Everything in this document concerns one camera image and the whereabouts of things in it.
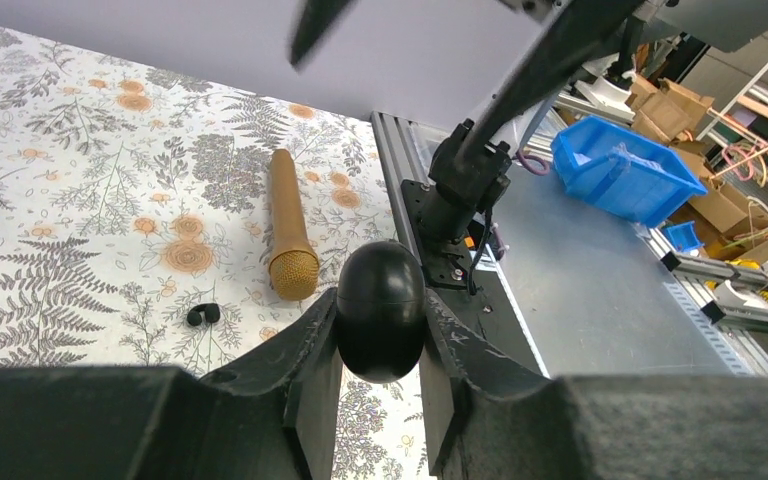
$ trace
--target blue plastic bin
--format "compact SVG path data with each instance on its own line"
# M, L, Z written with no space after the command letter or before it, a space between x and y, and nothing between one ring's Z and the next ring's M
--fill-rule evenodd
M694 222L680 223L664 229L664 236L680 253L689 252L702 246L693 229Z
M568 195L650 228L707 192L672 150L598 117L559 133L552 154Z

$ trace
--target gold microphone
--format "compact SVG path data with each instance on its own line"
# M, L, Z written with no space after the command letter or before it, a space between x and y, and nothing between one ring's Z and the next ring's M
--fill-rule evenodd
M307 239L296 166L290 152L272 153L272 230L275 244L269 261L272 288L284 300L298 301L313 295L319 281L319 258Z

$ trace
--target wire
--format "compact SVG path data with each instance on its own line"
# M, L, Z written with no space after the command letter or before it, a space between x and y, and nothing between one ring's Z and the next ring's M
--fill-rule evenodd
M523 153L522 150L517 150L516 159L519 160L519 164L522 165L522 168L528 170L534 175L542 177L544 175L549 174L549 170L550 170L549 162L538 157L537 155L532 155L530 153ZM533 167L528 163L529 161L539 165L540 168Z
M475 251L475 257L469 265L469 270L466 271L466 288L470 295L478 293L478 287L475 286L473 275L475 273L475 268L478 267L478 262L481 261L481 257L484 255L484 251L487 250L487 240L490 239L490 229L492 227L493 208L488 207L487 210L484 211L484 233L481 234L481 241L478 242L478 249Z

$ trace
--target small black object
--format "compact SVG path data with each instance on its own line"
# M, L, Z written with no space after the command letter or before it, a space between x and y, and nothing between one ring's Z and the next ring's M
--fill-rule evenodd
M187 313L187 323L194 327L198 327L201 325L202 318L201 318L201 312L197 310L196 308L193 308Z
M204 320L207 323L216 323L219 321L219 316L221 315L219 312L219 305L215 303L206 303L199 306L203 307Z
M425 335L422 268L400 243L374 242L355 250L337 286L335 330L343 363L371 383L407 375Z

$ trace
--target blue basket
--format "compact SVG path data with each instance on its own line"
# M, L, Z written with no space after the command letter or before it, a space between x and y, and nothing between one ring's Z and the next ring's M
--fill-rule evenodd
M707 193L672 150L598 117L559 133L552 153L568 195L650 228Z
M680 253L689 252L702 246L693 230L693 222L680 223L664 229L664 236Z

